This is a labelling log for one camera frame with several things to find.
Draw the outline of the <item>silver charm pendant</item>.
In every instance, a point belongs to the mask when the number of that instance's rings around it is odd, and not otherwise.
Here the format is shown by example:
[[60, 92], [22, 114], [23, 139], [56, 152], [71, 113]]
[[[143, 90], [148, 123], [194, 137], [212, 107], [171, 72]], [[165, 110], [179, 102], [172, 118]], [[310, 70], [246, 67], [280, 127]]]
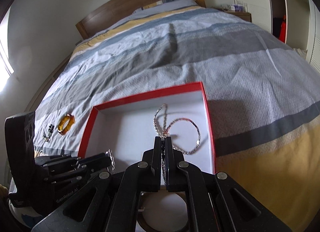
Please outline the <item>silver charm pendant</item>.
[[47, 142], [48, 140], [49, 140], [49, 137], [46, 135], [46, 133], [44, 132], [43, 133], [43, 140], [45, 141], [45, 142]]

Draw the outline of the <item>amber resin bangle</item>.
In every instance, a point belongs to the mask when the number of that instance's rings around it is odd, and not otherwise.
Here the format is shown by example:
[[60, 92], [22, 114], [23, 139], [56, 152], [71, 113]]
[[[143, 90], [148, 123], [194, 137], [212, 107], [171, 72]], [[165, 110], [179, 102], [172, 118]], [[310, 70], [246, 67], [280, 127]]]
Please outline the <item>amber resin bangle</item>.
[[72, 114], [65, 115], [57, 126], [57, 131], [61, 135], [65, 135], [75, 123], [75, 117]]

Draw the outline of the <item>wide gold bangle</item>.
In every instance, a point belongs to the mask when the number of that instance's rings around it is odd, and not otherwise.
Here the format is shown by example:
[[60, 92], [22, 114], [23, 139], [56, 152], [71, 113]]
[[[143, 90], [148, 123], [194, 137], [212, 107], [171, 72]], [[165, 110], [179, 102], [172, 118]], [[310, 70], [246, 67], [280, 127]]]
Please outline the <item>wide gold bangle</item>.
[[185, 193], [141, 193], [135, 231], [189, 231]]

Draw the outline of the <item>red white shallow box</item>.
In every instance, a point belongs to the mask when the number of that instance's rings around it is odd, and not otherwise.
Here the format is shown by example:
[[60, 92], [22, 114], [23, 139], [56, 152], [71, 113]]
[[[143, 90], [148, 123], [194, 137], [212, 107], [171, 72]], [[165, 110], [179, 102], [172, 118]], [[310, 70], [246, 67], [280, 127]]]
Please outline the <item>red white shallow box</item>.
[[185, 160], [207, 173], [215, 172], [212, 125], [203, 83], [193, 82], [161, 88], [95, 105], [89, 115], [78, 155], [85, 158], [111, 150], [116, 171], [141, 160], [143, 152], [153, 148], [163, 114], [167, 122], [176, 118], [169, 130], [172, 143], [191, 151], [200, 140], [199, 149]]

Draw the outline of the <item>striped duvet bed cover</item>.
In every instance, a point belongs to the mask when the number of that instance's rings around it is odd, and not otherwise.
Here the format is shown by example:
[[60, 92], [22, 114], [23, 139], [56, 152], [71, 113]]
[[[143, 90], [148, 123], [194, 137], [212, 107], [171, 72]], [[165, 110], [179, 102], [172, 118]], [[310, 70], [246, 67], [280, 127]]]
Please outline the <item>striped duvet bed cover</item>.
[[[36, 109], [35, 153], [76, 155], [95, 105], [198, 81], [217, 169], [304, 231], [319, 211], [319, 73], [269, 32], [216, 9], [132, 14], [80, 42]], [[75, 123], [61, 135], [67, 114]]]

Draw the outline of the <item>bright window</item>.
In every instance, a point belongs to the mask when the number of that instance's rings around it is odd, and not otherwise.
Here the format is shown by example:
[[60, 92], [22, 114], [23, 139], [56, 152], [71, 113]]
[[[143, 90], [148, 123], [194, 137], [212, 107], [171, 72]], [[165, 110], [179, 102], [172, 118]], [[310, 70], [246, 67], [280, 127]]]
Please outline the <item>bright window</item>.
[[9, 62], [8, 49], [8, 25], [9, 25], [10, 9], [5, 14], [1, 21], [0, 27], [0, 91], [5, 88], [8, 79], [14, 73], [14, 70]]

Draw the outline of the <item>red object in wardrobe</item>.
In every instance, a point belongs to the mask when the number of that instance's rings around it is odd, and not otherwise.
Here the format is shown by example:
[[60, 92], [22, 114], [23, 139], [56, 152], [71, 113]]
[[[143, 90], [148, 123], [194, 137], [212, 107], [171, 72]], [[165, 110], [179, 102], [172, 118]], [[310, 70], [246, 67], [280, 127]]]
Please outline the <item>red object in wardrobe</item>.
[[286, 15], [282, 18], [278, 39], [283, 43], [286, 42]]

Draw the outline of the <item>striped pillow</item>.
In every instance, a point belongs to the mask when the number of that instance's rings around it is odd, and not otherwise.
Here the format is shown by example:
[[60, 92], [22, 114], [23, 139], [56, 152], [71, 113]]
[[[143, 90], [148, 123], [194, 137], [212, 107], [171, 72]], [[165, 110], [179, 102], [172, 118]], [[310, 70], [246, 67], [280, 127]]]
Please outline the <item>striped pillow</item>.
[[168, 12], [171, 10], [176, 10], [179, 8], [185, 8], [190, 6], [196, 6], [195, 0], [160, 0], [152, 4], [147, 4], [146, 6], [136, 9], [133, 14], [137, 13], [161, 13]]

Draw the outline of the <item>wooden nightstand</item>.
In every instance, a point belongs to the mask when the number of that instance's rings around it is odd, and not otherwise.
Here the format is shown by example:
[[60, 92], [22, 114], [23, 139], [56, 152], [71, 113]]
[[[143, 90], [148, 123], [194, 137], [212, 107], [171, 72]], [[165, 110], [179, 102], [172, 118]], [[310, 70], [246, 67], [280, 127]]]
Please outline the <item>wooden nightstand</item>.
[[222, 12], [237, 16], [244, 21], [252, 22], [252, 16], [251, 16], [251, 13], [249, 13], [249, 12], [237, 12], [237, 11], [232, 11], [232, 10], [222, 10]]

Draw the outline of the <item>items on nightstand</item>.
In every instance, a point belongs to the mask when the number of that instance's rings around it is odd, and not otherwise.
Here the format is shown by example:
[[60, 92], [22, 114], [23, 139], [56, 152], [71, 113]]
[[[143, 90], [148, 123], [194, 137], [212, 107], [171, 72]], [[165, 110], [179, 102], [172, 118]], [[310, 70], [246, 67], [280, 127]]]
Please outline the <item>items on nightstand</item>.
[[234, 4], [222, 4], [221, 9], [226, 12], [248, 12], [247, 3], [242, 1]]

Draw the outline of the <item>white wardrobe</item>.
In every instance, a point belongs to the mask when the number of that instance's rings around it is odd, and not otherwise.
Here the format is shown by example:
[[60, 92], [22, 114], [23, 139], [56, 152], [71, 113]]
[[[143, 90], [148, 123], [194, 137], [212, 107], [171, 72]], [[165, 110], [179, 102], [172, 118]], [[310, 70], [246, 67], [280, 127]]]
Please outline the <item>white wardrobe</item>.
[[312, 0], [234, 0], [247, 3], [252, 22], [279, 37], [286, 15], [286, 44], [319, 69], [319, 9]]

